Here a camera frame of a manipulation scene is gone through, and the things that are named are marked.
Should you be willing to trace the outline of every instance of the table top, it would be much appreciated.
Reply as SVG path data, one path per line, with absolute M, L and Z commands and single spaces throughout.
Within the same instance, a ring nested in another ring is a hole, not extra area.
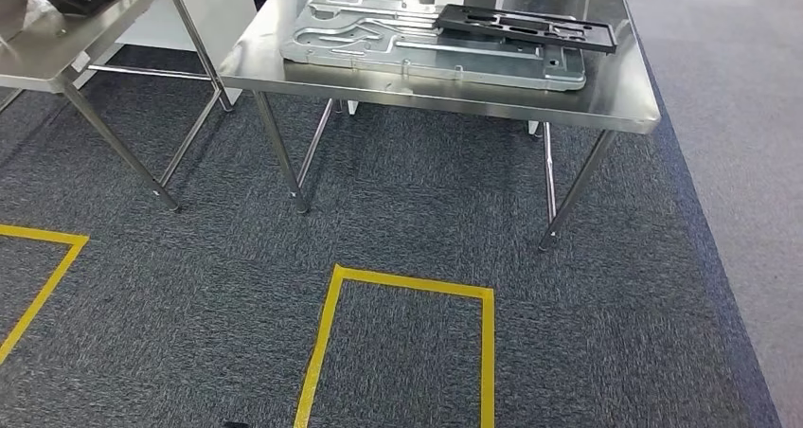
M 62 16 L 44 0 L 34 6 L 42 16 L 0 45 L 0 86 L 60 93 L 61 74 L 73 80 L 71 65 L 100 57 L 154 0 L 115 0 L 90 18 Z
M 572 15 L 613 26 L 616 54 L 583 51 L 585 87 L 549 92 L 284 61 L 280 45 L 309 0 L 268 0 L 220 68 L 228 87 L 352 99 L 648 134 L 660 120 L 625 0 L 464 0 L 463 5 Z M 435 0 L 402 0 L 432 4 Z

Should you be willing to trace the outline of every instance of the yellow floor marking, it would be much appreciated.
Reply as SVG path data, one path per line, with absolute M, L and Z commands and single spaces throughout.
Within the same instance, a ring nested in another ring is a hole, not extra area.
M 72 264 L 73 260 L 78 256 L 83 245 L 89 240 L 89 237 L 64 234 L 63 232 L 43 231 L 41 229 L 30 229 L 20 226 L 8 226 L 5 224 L 0 224 L 0 236 L 17 237 L 33 241 L 53 241 L 71 245 L 66 256 L 62 259 L 62 262 L 59 263 L 56 270 L 53 271 L 53 274 L 47 279 L 47 282 L 39 293 L 36 294 L 36 298 L 34 298 L 33 302 L 27 307 L 26 312 L 23 313 L 20 320 L 17 321 L 17 324 L 11 330 L 9 336 L 3 340 L 3 344 L 0 345 L 0 365 L 2 365 L 14 348 L 14 345 L 16 345 L 23 336 L 23 333 L 27 329 L 27 326 L 30 325 L 33 317 L 36 316 L 36 313 L 39 312 L 39 309 L 45 304 L 50 293 L 53 292 L 56 285 L 59 284 L 59 281 L 62 279 L 62 276 L 67 272 L 70 264 Z
M 321 313 L 321 324 L 318 328 L 318 338 L 312 350 L 310 366 L 301 387 L 301 398 L 298 400 L 298 411 L 295 413 L 294 428 L 307 428 L 312 411 L 312 401 L 315 398 L 315 389 L 321 375 L 324 363 L 327 342 L 334 320 L 334 310 L 340 296 L 343 281 L 363 281 L 365 283 L 383 284 L 399 288 L 429 291 L 433 293 L 461 295 L 464 297 L 479 298 L 482 301 L 482 344 L 480 367 L 480 428 L 493 428 L 494 396 L 494 326 L 493 326 L 493 289 L 468 286 L 464 284 L 447 283 L 433 279 L 412 278 L 410 276 L 397 276 L 355 270 L 340 265 L 334 265 L 329 291 L 324 301 L 324 310 Z

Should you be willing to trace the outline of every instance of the silver metal part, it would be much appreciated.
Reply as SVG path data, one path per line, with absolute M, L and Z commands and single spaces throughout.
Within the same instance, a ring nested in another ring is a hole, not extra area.
M 310 0 L 281 46 L 285 59 L 546 90 L 585 84 L 579 50 L 499 38 L 450 36 L 435 27 L 441 7 L 398 0 Z

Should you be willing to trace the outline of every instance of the floor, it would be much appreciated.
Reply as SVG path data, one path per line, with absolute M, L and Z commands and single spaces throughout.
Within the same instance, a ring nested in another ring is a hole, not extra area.
M 786 428 L 803 427 L 803 0 L 629 0 Z
M 199 69 L 134 47 L 116 63 Z M 116 74 L 84 89 L 151 168 L 207 91 Z M 298 163 L 324 101 L 271 103 Z M 3 222 L 90 240 L 0 366 L 0 425 L 291 426 L 338 262 L 494 289 L 497 426 L 762 426 L 675 198 L 668 119 L 617 140 L 541 254 L 543 150 L 525 122 L 360 108 L 324 133 L 306 216 L 253 99 L 216 111 L 171 184 L 176 215 L 63 98 L 19 98 L 0 116 Z M 553 136 L 563 195 L 596 133 Z M 0 237 L 0 304 L 63 252 Z M 476 300 L 345 283 L 308 426 L 478 426 L 480 318 Z

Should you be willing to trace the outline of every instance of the stainless steel table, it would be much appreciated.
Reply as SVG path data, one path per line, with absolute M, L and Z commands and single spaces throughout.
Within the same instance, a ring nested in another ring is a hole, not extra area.
M 7 45 L 0 45 L 0 86 L 19 89 L 3 101 L 2 109 L 8 107 L 22 90 L 64 94 L 115 151 L 143 177 L 153 193 L 159 196 L 170 209 L 175 210 L 178 208 L 178 204 L 170 197 L 165 186 L 215 103 L 219 101 L 226 111 L 231 111 L 232 105 L 223 90 L 223 83 L 213 63 L 206 53 L 198 30 L 187 13 L 183 0 L 172 1 L 184 22 L 190 39 L 195 44 L 206 71 L 205 75 L 93 64 L 134 23 L 134 20 L 151 6 L 153 1 L 115 0 L 104 11 L 88 19 L 64 17 L 49 7 L 49 4 L 40 2 L 43 16 L 11 39 Z M 206 104 L 161 177 L 155 178 L 140 163 L 74 86 L 73 82 L 86 70 L 115 71 L 211 82 L 213 87 L 211 100 Z
M 605 56 L 584 51 L 585 87 L 566 93 L 285 62 L 279 54 L 279 46 L 291 37 L 293 22 L 307 1 L 268 0 L 220 68 L 223 83 L 227 87 L 255 91 L 260 116 L 299 211 L 308 209 L 301 187 L 326 125 L 332 101 L 327 105 L 307 157 L 296 176 L 264 92 L 345 98 L 538 121 L 544 138 L 548 198 L 548 226 L 541 249 L 546 248 L 555 237 L 616 134 L 648 134 L 660 120 L 625 0 L 464 0 L 465 5 L 572 15 L 578 19 L 611 24 L 618 39 L 616 54 Z M 434 0 L 402 1 L 426 4 Z M 560 126 L 601 130 L 560 207 L 555 199 L 551 170 L 549 133 L 553 122 Z

